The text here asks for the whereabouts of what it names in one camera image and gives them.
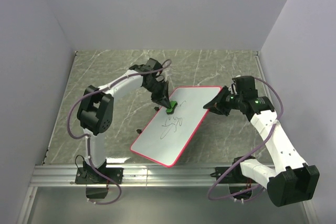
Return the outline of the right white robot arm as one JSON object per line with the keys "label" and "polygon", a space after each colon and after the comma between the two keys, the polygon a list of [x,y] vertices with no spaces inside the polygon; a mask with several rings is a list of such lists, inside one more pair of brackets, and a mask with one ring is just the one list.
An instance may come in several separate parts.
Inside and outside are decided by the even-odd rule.
{"label": "right white robot arm", "polygon": [[209,112],[229,116],[240,111],[256,129],[263,142],[237,158],[213,183],[207,193],[209,200],[215,187],[229,174],[234,180],[252,180],[266,189],[271,202],[285,206],[313,198],[320,173],[315,165],[301,157],[281,126],[282,112],[276,112],[268,97],[256,89],[257,77],[240,76],[232,79],[212,100],[203,106]]}

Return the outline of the red-framed whiteboard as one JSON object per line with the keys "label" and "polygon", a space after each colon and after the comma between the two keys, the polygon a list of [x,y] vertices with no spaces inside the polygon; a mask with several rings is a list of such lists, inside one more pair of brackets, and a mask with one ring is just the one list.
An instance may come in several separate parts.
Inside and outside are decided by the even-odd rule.
{"label": "red-framed whiteboard", "polygon": [[160,108],[130,147],[130,151],[164,167],[174,166],[205,119],[203,106],[220,92],[220,86],[186,86],[170,95],[173,114]]}

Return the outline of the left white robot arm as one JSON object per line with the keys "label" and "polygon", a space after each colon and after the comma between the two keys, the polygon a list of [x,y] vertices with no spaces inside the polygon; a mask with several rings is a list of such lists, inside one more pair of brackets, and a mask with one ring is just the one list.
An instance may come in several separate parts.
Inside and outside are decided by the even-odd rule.
{"label": "left white robot arm", "polygon": [[171,63],[170,59],[159,63],[150,58],[145,64],[133,65],[122,76],[107,84],[88,86],[83,97],[75,103],[79,106],[77,119],[83,135],[74,136],[70,129],[67,130],[74,139],[86,139],[85,162],[90,166],[87,176],[94,183],[106,178],[107,171],[102,167],[106,164],[104,134],[112,124],[114,103],[138,88],[145,88],[151,93],[152,102],[171,109],[169,82],[164,73]]}

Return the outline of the green whiteboard eraser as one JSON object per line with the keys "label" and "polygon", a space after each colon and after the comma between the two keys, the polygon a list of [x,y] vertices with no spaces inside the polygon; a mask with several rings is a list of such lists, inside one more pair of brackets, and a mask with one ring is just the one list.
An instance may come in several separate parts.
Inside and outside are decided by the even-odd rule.
{"label": "green whiteboard eraser", "polygon": [[169,109],[166,109],[167,114],[173,114],[175,111],[175,108],[177,107],[177,102],[176,101],[170,101],[171,107]]}

